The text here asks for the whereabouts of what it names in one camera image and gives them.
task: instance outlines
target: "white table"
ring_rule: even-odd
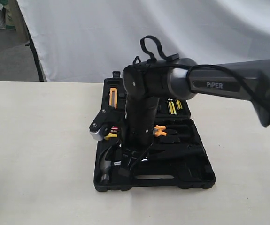
[[[99,193],[88,127],[101,92],[92,83],[0,82],[0,225],[270,224],[270,127],[249,102],[189,101],[213,188]]]

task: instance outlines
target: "white curtain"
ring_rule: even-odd
[[[270,0],[18,0],[48,81],[102,82],[139,40],[198,63],[270,59]],[[147,41],[147,47],[156,47]]]

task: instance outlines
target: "tool kit case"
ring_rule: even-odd
[[[119,72],[113,72],[113,78],[104,80],[101,107],[109,105],[111,88],[116,88],[117,91],[117,108],[124,109],[126,92]],[[194,121],[190,119],[187,102],[160,98],[155,125],[165,126],[167,135],[155,137],[154,144],[148,151],[148,161],[140,162],[130,178],[121,176],[118,173],[119,166],[114,166],[109,171],[109,182],[101,182],[101,156],[117,142],[117,138],[98,142],[93,179],[97,191],[126,191],[132,187],[150,186],[207,189],[214,185],[216,178]],[[120,159],[119,150],[107,158],[112,162]]]

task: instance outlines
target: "black cable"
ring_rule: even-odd
[[[149,67],[147,68],[147,70],[156,69],[156,68],[171,68],[171,67],[188,70],[187,76],[189,76],[190,73],[196,69],[215,69],[215,70],[225,72],[226,74],[235,78],[235,80],[241,85],[241,87],[251,97],[251,100],[255,101],[259,106],[261,106],[263,109],[265,109],[267,112],[270,113],[270,105],[268,105],[266,102],[264,102],[259,96],[257,96],[253,92],[253,90],[244,82],[244,79],[242,76],[240,76],[239,74],[235,73],[234,71],[232,71],[228,68],[218,66],[218,65],[208,65],[208,64],[196,65],[196,66],[187,66],[187,65],[181,65],[181,64],[166,64],[166,65],[162,65],[162,66],[155,65],[154,67],[152,64],[150,64]]]

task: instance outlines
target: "gray floor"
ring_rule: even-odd
[[[0,81],[39,81],[31,50],[16,31],[0,30]]]

